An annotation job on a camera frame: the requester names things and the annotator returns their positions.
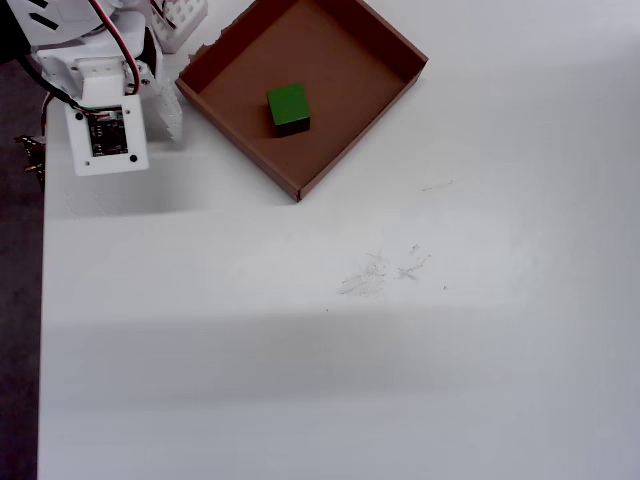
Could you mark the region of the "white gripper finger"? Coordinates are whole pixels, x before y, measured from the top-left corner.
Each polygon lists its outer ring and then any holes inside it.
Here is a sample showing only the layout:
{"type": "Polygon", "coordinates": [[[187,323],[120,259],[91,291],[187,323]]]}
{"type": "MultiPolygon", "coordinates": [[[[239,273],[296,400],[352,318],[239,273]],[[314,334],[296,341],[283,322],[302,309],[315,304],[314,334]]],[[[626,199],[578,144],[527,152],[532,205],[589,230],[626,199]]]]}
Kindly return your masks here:
{"type": "Polygon", "coordinates": [[[153,31],[145,28],[144,46],[139,55],[140,88],[147,140],[179,142],[183,113],[172,82],[164,69],[164,58],[153,31]]]}

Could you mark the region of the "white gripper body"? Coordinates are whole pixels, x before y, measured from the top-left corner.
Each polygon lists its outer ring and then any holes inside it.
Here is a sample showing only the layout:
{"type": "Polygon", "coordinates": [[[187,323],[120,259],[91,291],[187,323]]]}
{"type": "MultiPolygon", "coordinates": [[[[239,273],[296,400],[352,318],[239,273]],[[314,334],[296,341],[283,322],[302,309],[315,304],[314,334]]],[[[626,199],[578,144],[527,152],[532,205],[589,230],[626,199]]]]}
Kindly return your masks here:
{"type": "Polygon", "coordinates": [[[29,24],[42,76],[77,103],[123,103],[140,88],[147,24],[29,24]]]}

